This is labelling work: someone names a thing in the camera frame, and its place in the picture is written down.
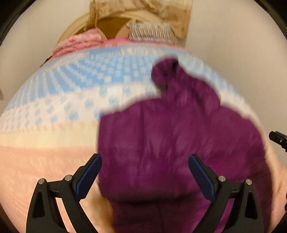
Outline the striped grey pillow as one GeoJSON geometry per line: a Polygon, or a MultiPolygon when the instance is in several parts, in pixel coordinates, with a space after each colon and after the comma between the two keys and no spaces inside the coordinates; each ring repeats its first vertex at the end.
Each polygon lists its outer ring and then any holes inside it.
{"type": "Polygon", "coordinates": [[[129,22],[129,39],[137,42],[155,42],[177,45],[171,26],[165,22],[129,22]]]}

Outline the beige wooden headboard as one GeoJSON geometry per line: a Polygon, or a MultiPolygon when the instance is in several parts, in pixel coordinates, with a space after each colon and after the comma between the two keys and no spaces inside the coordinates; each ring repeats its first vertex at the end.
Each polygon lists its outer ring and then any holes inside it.
{"type": "MultiPolygon", "coordinates": [[[[63,32],[59,42],[84,32],[86,23],[88,23],[89,14],[85,14],[76,19],[63,32]]],[[[129,34],[126,24],[128,22],[161,22],[162,20],[152,12],[146,10],[127,11],[124,13],[113,14],[111,16],[100,19],[97,27],[102,36],[106,39],[123,38],[129,34]]]]}

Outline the pink folded quilt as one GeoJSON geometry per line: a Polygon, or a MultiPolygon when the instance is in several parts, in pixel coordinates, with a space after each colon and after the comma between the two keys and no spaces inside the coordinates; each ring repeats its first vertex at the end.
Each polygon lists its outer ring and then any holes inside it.
{"type": "Polygon", "coordinates": [[[90,29],[59,42],[53,50],[52,58],[58,58],[68,53],[100,46],[105,41],[106,38],[100,34],[99,29],[90,29]]]}

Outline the purple down jacket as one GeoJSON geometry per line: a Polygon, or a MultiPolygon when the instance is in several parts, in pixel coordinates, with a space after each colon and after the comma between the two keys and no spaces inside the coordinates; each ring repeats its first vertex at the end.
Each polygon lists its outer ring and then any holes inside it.
{"type": "Polygon", "coordinates": [[[208,201],[188,168],[196,154],[228,180],[252,180],[269,228],[272,180],[254,124],[220,104],[212,87],[175,59],[152,69],[161,97],[101,117],[102,195],[116,232],[191,232],[208,201]]]}

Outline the colourful polka dot bedspread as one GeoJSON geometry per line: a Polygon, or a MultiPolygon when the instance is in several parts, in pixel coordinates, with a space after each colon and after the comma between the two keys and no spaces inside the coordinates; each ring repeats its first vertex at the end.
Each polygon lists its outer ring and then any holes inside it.
{"type": "Polygon", "coordinates": [[[58,180],[96,152],[100,114],[158,95],[151,81],[157,60],[173,56],[217,92],[221,103],[263,127],[235,89],[181,47],[107,40],[39,68],[1,115],[1,206],[25,232],[36,182],[58,180]]]}

